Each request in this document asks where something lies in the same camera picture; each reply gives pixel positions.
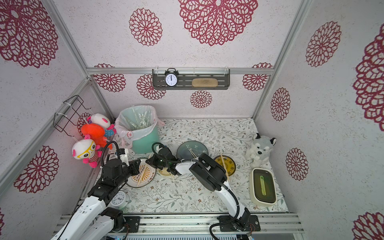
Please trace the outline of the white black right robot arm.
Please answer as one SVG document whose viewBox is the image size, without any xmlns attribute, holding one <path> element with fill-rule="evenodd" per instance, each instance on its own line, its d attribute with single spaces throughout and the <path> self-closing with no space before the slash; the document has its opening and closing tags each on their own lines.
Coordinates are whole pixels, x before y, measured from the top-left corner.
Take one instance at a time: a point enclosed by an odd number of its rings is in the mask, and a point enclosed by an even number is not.
<svg viewBox="0 0 384 240">
<path fill-rule="evenodd" d="M 152 144 L 153 156 L 146 160 L 151 167 L 167 170 L 171 176 L 192 174 L 207 190 L 215 193 L 226 205 L 229 219 L 209 227 L 210 235 L 217 240 L 213 228 L 230 225 L 236 230 L 245 231 L 251 217 L 250 211 L 240 203 L 228 182 L 227 172 L 209 155 L 202 153 L 193 159 L 177 159 L 164 144 Z"/>
</svg>

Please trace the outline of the green trash bin with bag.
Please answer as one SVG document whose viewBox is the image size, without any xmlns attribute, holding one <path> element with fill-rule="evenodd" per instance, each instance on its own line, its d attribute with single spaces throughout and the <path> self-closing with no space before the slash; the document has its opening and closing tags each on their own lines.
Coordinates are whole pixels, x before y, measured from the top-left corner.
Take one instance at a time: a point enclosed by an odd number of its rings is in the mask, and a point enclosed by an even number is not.
<svg viewBox="0 0 384 240">
<path fill-rule="evenodd" d="M 126 108 L 115 121 L 122 144 L 135 154 L 151 153 L 152 144 L 160 141 L 159 128 L 164 125 L 156 109 L 149 105 Z"/>
</svg>

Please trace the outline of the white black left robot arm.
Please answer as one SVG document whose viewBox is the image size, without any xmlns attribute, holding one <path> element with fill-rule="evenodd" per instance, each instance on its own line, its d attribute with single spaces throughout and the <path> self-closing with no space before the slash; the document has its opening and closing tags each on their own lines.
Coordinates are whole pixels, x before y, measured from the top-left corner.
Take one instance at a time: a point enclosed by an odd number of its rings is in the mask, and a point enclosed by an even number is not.
<svg viewBox="0 0 384 240">
<path fill-rule="evenodd" d="M 127 151 L 115 141 L 107 142 L 102 151 L 101 177 L 53 240 L 100 240 L 124 227 L 123 211 L 108 205 L 128 179 L 140 173 L 141 161 L 129 162 Z"/>
</svg>

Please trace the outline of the yellow black patterned plate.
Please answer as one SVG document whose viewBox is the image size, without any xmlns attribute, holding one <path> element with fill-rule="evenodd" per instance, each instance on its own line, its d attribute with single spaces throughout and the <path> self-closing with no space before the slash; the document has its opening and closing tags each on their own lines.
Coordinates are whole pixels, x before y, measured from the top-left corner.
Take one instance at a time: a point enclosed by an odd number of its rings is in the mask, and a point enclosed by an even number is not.
<svg viewBox="0 0 384 240">
<path fill-rule="evenodd" d="M 227 167 L 228 174 L 229 174 L 229 177 L 230 177 L 236 171 L 236 163 L 234 162 L 234 160 L 232 158 L 230 158 L 228 156 L 223 155 L 223 158 L 224 158 L 225 165 Z M 214 161 L 223 167 L 222 160 L 221 160 L 220 156 L 216 156 Z"/>
</svg>

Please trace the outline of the dark green glass plate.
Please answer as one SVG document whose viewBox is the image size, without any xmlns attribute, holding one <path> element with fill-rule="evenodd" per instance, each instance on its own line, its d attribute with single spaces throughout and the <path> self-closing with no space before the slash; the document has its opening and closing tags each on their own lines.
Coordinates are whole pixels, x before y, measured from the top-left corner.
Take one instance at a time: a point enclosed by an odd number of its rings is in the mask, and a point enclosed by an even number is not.
<svg viewBox="0 0 384 240">
<path fill-rule="evenodd" d="M 193 152 L 199 157 L 201 154 L 209 155 L 208 148 L 198 141 L 187 141 L 182 143 L 177 150 L 177 158 L 190 160 L 193 159 L 189 149 L 192 149 Z"/>
</svg>

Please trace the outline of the grey husky plush toy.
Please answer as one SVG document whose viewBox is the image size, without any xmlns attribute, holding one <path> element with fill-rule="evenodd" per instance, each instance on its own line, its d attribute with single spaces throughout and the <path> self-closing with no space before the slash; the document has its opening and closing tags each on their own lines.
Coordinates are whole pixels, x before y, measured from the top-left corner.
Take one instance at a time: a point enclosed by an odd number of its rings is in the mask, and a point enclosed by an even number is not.
<svg viewBox="0 0 384 240">
<path fill-rule="evenodd" d="M 276 138 L 270 138 L 256 133 L 245 154 L 246 160 L 251 161 L 252 168 L 260 168 L 269 161 L 270 154 L 276 142 Z"/>
</svg>

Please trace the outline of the red plush toy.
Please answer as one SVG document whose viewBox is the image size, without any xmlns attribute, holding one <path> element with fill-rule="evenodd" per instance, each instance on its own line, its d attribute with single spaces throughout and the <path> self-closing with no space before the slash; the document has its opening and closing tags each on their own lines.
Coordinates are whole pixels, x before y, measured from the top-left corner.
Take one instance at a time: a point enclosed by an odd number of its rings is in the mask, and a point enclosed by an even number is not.
<svg viewBox="0 0 384 240">
<path fill-rule="evenodd" d="M 92 139 L 101 148 L 107 145 L 107 138 L 105 137 L 105 130 L 97 124 L 85 124 L 81 127 L 81 133 L 85 139 Z"/>
</svg>

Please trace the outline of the black alarm clock on shelf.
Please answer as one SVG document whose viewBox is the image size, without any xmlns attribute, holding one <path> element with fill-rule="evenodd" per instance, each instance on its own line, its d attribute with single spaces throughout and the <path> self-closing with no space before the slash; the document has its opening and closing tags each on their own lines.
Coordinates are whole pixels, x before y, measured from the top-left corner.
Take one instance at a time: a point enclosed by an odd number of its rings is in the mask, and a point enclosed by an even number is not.
<svg viewBox="0 0 384 240">
<path fill-rule="evenodd" d="M 168 87 L 176 87 L 179 83 L 179 72 L 175 68 L 168 68 L 165 71 L 165 83 Z"/>
</svg>

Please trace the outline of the disposable chopsticks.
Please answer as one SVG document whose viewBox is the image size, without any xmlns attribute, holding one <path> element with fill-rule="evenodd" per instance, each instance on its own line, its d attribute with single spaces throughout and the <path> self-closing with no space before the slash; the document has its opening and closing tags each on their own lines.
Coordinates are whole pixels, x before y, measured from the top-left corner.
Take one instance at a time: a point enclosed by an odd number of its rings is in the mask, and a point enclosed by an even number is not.
<svg viewBox="0 0 384 240">
<path fill-rule="evenodd" d="M 222 160 L 223 168 L 225 169 L 225 173 L 226 173 L 226 176 L 227 176 L 227 181 L 228 181 L 228 183 L 229 183 L 229 182 L 230 182 L 230 177 L 229 177 L 229 174 L 228 174 L 227 167 L 226 167 L 226 165 L 225 165 L 225 161 L 224 161 L 223 155 L 220 154 L 220 157 L 221 157 L 221 160 Z"/>
<path fill-rule="evenodd" d="M 189 149 L 189 152 L 191 153 L 191 155 L 192 155 L 192 157 L 193 157 L 194 159 L 197 158 L 197 155 L 193 152 L 192 149 Z"/>
<path fill-rule="evenodd" d="M 140 175 L 140 178 L 139 178 L 139 181 L 138 181 L 138 184 L 137 184 L 137 187 L 139 187 L 139 185 L 141 184 L 143 178 L 144 178 L 144 175 L 147 171 L 147 166 L 144 167 L 143 171 L 141 172 L 141 175 Z"/>
</svg>

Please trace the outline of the white green rectangular tray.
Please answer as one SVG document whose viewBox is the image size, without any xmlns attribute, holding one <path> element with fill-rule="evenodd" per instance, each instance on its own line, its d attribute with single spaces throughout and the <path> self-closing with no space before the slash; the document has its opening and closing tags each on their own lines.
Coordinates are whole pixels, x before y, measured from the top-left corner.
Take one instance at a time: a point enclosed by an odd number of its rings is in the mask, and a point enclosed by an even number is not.
<svg viewBox="0 0 384 240">
<path fill-rule="evenodd" d="M 254 168 L 250 174 L 250 198 L 257 206 L 271 207 L 277 202 L 276 185 L 271 171 Z"/>
</svg>

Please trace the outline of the small pale yellow plate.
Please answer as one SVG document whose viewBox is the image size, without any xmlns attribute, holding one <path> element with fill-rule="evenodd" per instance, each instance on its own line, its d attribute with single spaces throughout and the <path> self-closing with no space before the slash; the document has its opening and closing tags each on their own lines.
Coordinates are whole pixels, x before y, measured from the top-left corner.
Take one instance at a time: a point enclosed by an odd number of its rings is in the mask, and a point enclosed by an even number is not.
<svg viewBox="0 0 384 240">
<path fill-rule="evenodd" d="M 172 178 L 173 175 L 168 171 L 168 168 L 163 168 L 162 170 L 157 169 L 157 172 L 162 176 L 166 178 Z"/>
</svg>

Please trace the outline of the white alarm clock on table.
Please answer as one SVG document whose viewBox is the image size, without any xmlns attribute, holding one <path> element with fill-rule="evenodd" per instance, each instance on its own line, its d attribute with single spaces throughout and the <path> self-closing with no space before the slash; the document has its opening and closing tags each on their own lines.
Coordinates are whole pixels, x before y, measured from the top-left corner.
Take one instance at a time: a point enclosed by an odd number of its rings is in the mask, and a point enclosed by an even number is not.
<svg viewBox="0 0 384 240">
<path fill-rule="evenodd" d="M 119 191 L 111 200 L 108 207 L 115 208 L 118 210 L 124 209 L 129 203 L 131 199 L 129 195 L 124 191 Z"/>
</svg>

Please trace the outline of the grey wall shelf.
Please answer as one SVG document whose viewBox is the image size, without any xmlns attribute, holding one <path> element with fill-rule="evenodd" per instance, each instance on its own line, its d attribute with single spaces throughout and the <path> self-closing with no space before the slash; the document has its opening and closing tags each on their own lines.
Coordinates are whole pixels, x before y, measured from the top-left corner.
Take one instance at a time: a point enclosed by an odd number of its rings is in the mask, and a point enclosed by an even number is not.
<svg viewBox="0 0 384 240">
<path fill-rule="evenodd" d="M 178 71 L 179 83 L 176 87 L 168 87 L 165 83 L 166 70 L 152 70 L 152 86 L 155 90 L 227 90 L 230 86 L 230 70 L 225 69 L 218 72 L 192 72 Z M 216 88 L 194 88 L 192 80 L 195 78 L 215 78 L 219 85 Z"/>
</svg>

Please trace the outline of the white plush with yellow glasses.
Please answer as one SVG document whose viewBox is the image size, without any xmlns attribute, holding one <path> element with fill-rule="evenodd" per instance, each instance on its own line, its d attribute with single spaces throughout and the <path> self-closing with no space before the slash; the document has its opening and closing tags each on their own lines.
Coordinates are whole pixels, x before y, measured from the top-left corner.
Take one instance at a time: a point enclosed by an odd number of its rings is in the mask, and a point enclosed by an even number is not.
<svg viewBox="0 0 384 240">
<path fill-rule="evenodd" d="M 72 147 L 72 156 L 77 160 L 83 160 L 91 168 L 98 166 L 98 159 L 102 156 L 101 146 L 86 135 L 83 140 L 76 142 Z"/>
</svg>

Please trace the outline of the white orange patterned plate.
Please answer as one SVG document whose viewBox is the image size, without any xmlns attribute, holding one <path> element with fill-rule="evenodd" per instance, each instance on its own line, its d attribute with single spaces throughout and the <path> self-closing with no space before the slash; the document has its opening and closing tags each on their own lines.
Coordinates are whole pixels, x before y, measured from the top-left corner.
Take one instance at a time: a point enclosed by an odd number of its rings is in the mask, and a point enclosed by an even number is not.
<svg viewBox="0 0 384 240">
<path fill-rule="evenodd" d="M 141 184 L 139 185 L 139 187 L 137 187 L 141 172 L 143 171 L 145 166 L 147 166 L 147 171 L 144 175 L 144 178 L 143 178 Z M 156 172 L 157 172 L 157 170 L 155 168 L 151 167 L 150 165 L 148 165 L 146 163 L 146 159 L 141 159 L 140 174 L 130 177 L 128 179 L 127 185 L 131 188 L 144 187 L 144 186 L 148 185 L 155 178 Z"/>
</svg>

